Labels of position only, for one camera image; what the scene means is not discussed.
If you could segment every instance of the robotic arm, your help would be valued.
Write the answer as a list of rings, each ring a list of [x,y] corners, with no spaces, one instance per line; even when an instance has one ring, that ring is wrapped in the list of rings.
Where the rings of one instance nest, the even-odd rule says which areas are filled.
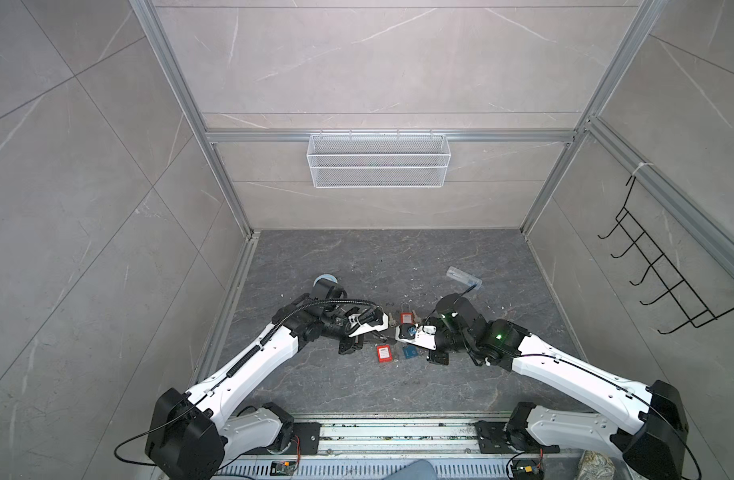
[[[467,352],[477,366],[499,366],[530,376],[595,409],[558,412],[522,402],[505,432],[518,450],[537,452],[561,445],[622,458],[650,479],[678,480],[688,425],[679,392],[667,383],[651,386],[614,376],[562,352],[506,320],[487,321],[463,294],[443,297],[439,316],[397,327],[395,339],[429,350],[428,360],[449,364],[449,352]],[[181,394],[157,401],[146,454],[172,480],[211,478],[224,458],[256,447],[282,452],[293,435],[293,417],[273,403],[231,417],[258,384],[308,342],[339,341],[348,354],[365,342],[392,342],[383,333],[388,316],[366,300],[350,300],[337,283],[321,279],[310,294],[280,309],[272,322],[226,366]]]

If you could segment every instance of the white wire mesh basket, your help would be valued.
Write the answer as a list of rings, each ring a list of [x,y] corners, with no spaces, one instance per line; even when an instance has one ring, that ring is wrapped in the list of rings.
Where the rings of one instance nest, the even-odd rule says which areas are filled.
[[[443,134],[315,134],[306,153],[314,187],[441,187],[450,163]]]

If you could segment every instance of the dark gray marble floor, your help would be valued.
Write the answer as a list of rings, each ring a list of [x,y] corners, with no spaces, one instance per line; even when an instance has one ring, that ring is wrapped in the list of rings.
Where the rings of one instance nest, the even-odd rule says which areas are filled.
[[[271,316],[322,273],[352,298],[373,300],[396,318],[402,302],[420,316],[465,286],[449,266],[483,280],[468,294],[487,318],[516,322],[576,354],[564,322],[518,230],[266,230],[249,269],[222,360],[241,351]],[[510,410],[519,401],[583,409],[549,386],[498,367],[477,367],[464,353],[449,366],[423,356],[379,364],[374,345],[349,356],[338,343],[307,345],[260,384],[243,405],[274,401],[288,412],[460,412]]]

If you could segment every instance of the zip tie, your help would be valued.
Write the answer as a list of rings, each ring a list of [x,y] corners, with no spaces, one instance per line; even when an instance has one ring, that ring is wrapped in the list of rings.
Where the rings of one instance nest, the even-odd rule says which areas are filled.
[[[639,166],[633,169],[633,172],[631,172],[631,177],[636,175],[636,172],[639,171],[639,169],[645,165],[653,166],[654,164],[648,164],[647,162],[639,162]]]

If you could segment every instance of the black wire hook rack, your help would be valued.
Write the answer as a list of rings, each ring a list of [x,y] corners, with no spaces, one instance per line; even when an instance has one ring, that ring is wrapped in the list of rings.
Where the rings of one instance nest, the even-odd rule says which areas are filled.
[[[611,254],[610,256],[612,258],[621,258],[623,255],[627,254],[629,250],[631,250],[633,247],[636,247],[636,249],[639,250],[639,253],[644,257],[644,260],[646,260],[647,265],[648,265],[646,270],[644,270],[644,274],[642,275],[642,278],[638,282],[634,283],[629,280],[629,283],[634,286],[641,285],[642,282],[644,282],[644,279],[647,277],[647,274],[649,274],[650,271],[652,271],[658,277],[658,280],[660,280],[660,283],[662,283],[663,287],[665,287],[666,291],[661,293],[655,300],[651,300],[649,302],[642,302],[640,300],[639,303],[645,306],[652,305],[654,302],[657,302],[658,300],[668,295],[673,299],[674,302],[676,302],[676,304],[679,306],[679,309],[682,311],[682,313],[684,313],[684,316],[687,318],[687,321],[678,325],[676,328],[672,330],[668,330],[667,332],[663,332],[660,329],[658,329],[658,333],[660,333],[661,335],[668,335],[669,333],[674,333],[675,331],[679,330],[686,324],[690,324],[695,328],[700,328],[701,326],[705,326],[709,324],[710,322],[723,317],[727,313],[733,312],[734,307],[729,310],[725,310],[724,312],[721,312],[719,314],[715,314],[711,310],[711,308],[708,307],[706,302],[704,302],[703,299],[700,298],[700,295],[698,295],[698,293],[695,292],[695,289],[692,288],[692,285],[689,284],[688,280],[684,278],[684,275],[682,275],[679,269],[676,268],[676,265],[673,264],[671,259],[669,259],[668,255],[666,255],[665,252],[662,251],[662,249],[660,248],[660,245],[658,245],[658,243],[650,236],[650,234],[647,233],[644,227],[639,223],[639,220],[637,220],[636,217],[633,216],[633,214],[631,214],[630,210],[628,210],[627,205],[628,205],[628,199],[631,197],[631,191],[633,190],[633,185],[635,183],[636,183],[636,177],[631,175],[628,181],[626,182],[626,186],[630,184],[630,187],[628,188],[628,194],[626,195],[626,200],[622,203],[622,208],[615,216],[615,221],[616,221],[615,226],[612,228],[612,230],[610,230],[609,234],[604,235],[604,236],[602,235],[597,235],[597,236],[601,238],[602,240],[604,240],[608,238],[610,235],[612,235],[612,232],[620,228],[631,240],[631,245],[629,245],[628,248],[626,248],[620,255]],[[626,228],[626,226],[622,224],[622,221],[625,220],[626,218],[630,218],[641,229],[642,233],[636,236],[636,238],[634,238],[633,235],[631,235],[631,232]],[[644,251],[642,250],[641,246],[639,245],[639,241],[644,238],[649,240],[650,243],[655,246],[657,253],[658,253],[655,260],[650,260],[650,257],[644,254]],[[661,262],[661,260],[668,262],[668,265],[670,265],[671,268],[673,268],[673,270],[678,275],[679,280],[671,286],[669,286],[668,283],[666,283],[666,281],[662,278],[662,275],[660,274],[660,272],[658,271],[658,267],[656,266],[656,264],[658,262]],[[682,285],[682,284],[686,285],[689,291],[695,296],[695,298],[697,298],[698,302],[700,302],[700,304],[702,305],[702,310],[700,311],[700,313],[697,313],[694,316],[690,316],[686,312],[682,303],[679,302],[679,299],[676,298],[676,295],[673,294],[674,289],[676,289],[679,285]],[[706,314],[708,314],[707,316],[709,317],[706,321],[700,320],[696,322],[698,318],[704,317]]]

